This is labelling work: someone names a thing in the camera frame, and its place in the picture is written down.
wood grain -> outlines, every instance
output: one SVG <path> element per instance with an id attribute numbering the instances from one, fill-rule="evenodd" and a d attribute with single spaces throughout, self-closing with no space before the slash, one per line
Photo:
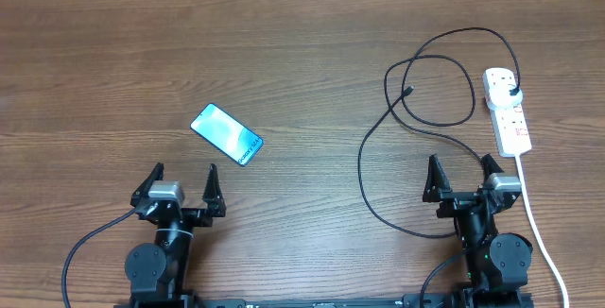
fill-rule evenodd
<path id="1" fill-rule="evenodd" d="M 359 194 L 356 154 L 386 109 L 385 70 L 431 36 L 465 26 L 500 31 L 517 54 L 534 144 L 524 158 L 534 214 L 573 306 L 600 307 L 603 10 L 603 0 L 0 0 L 0 307 L 61 307 L 67 252 L 129 209 L 156 162 L 181 181 L 189 205 L 201 203 L 209 163 L 219 167 L 227 217 L 197 231 L 188 274 L 205 298 L 417 292 L 458 242 L 376 220 Z M 506 47 L 464 33 L 426 52 L 454 57 L 475 81 L 473 119 L 440 131 L 497 153 L 480 78 L 488 67 L 512 67 Z M 392 95 L 402 73 L 389 79 Z M 420 116 L 447 121 L 469 110 L 453 64 L 418 61 L 409 77 L 416 91 L 408 103 Z M 209 102 L 265 139 L 248 166 L 188 129 Z M 480 181 L 463 150 L 392 119 L 364 153 L 372 205 L 415 231 L 452 230 L 421 202 L 430 154 L 439 153 L 455 189 Z M 521 203 L 497 223 L 533 241 Z M 153 234 L 132 218 L 85 244 L 69 275 L 74 306 L 127 299 L 125 256 Z M 440 274 L 431 290 L 463 281 L 463 268 Z M 525 291 L 538 307 L 560 306 L 538 251 L 529 278 Z"/>

white cable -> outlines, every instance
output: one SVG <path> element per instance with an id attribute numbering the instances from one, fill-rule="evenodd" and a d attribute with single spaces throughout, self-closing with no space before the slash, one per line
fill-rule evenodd
<path id="1" fill-rule="evenodd" d="M 559 286 L 561 287 L 561 292 L 563 295 L 563 307 L 569 308 L 569 296 L 567 295 L 567 287 L 565 287 L 565 283 L 563 282 L 563 278 L 561 277 L 559 270 L 557 270 L 555 263 L 552 262 L 552 259 L 550 258 L 550 256 L 548 255 L 548 252 L 546 251 L 545 244 L 544 244 L 544 242 L 542 242 L 542 237 L 540 237 L 540 233 L 538 232 L 538 227 L 536 226 L 536 221 L 533 219 L 533 214 L 531 213 L 531 208 L 529 207 L 529 197 L 527 196 L 526 179 L 523 175 L 521 157 L 518 154 L 516 154 L 514 156 L 514 160 L 517 163 L 517 171 L 519 173 L 519 180 L 521 181 L 521 193 L 523 194 L 523 202 L 526 205 L 527 219 L 529 220 L 529 225 L 531 226 L 531 229 L 533 230 L 533 234 L 536 236 L 536 241 L 538 241 L 538 246 L 540 247 L 540 251 L 544 255 L 544 258 L 546 259 L 548 266 L 550 266 L 552 273 L 555 275 L 555 278 L 557 278 L 557 282 L 559 283 Z"/>

white power strip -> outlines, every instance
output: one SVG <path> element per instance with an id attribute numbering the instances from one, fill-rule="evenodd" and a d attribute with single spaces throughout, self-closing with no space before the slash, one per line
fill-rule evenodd
<path id="1" fill-rule="evenodd" d="M 533 214 L 531 213 L 531 208 L 529 207 L 526 180 L 521 165 L 521 155 L 531 150 L 527 122 L 523 114 L 523 108 L 521 107 L 523 94 L 519 91 L 517 95 L 510 95 L 510 89 L 516 85 L 516 82 L 514 73 L 505 68 L 490 68 L 485 71 L 483 74 L 483 85 L 485 87 L 485 100 L 492 115 L 493 132 L 498 144 L 498 151 L 500 152 L 500 156 L 514 157 L 516 161 L 529 225 L 536 236 L 540 251 L 561 287 L 563 307 L 569 308 L 567 288 L 559 270 L 557 270 L 557 267 L 546 251 L 545 244 L 542 241 Z"/>

plug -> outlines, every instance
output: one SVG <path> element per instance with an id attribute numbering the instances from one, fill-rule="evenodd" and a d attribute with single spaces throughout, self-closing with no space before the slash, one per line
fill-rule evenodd
<path id="1" fill-rule="evenodd" d="M 523 92 L 519 90 L 517 94 L 511 93 L 516 87 L 514 73 L 506 68 L 490 68 L 483 74 L 485 100 L 490 110 L 502 110 L 521 105 Z"/>

wood surface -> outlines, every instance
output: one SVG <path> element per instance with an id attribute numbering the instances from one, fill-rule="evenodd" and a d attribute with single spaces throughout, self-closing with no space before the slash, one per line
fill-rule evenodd
<path id="1" fill-rule="evenodd" d="M 398 297 L 459 252 L 459 241 L 391 229 L 364 205 L 356 177 L 363 136 L 386 109 L 382 78 L 444 31 L 485 26 L 505 35 L 521 65 L 534 148 L 524 158 L 533 212 L 572 306 L 605 299 L 605 3 L 603 0 L 0 0 L 0 307 L 61 307 L 61 269 L 76 241 L 130 209 L 157 162 L 200 205 L 216 163 L 227 217 L 198 229 L 188 286 L 207 299 Z M 438 129 L 497 155 L 481 75 L 512 62 L 487 33 L 430 45 L 475 83 L 468 123 Z M 400 89 L 403 68 L 389 79 Z M 470 109 L 460 70 L 418 61 L 408 104 L 452 121 Z M 189 129 L 214 102 L 265 139 L 240 167 Z M 403 109 L 397 110 L 410 120 Z M 392 118 L 363 156 L 378 213 L 414 231 L 449 232 L 422 203 L 438 153 L 456 190 L 481 181 L 471 156 L 406 131 Z M 497 158 L 510 172 L 511 160 Z M 534 241 L 523 203 L 496 218 Z M 153 240 L 135 218 L 76 254 L 74 307 L 112 307 L 130 284 L 128 252 Z M 465 280 L 464 265 L 431 291 Z M 535 250 L 525 292 L 560 307 Z"/>

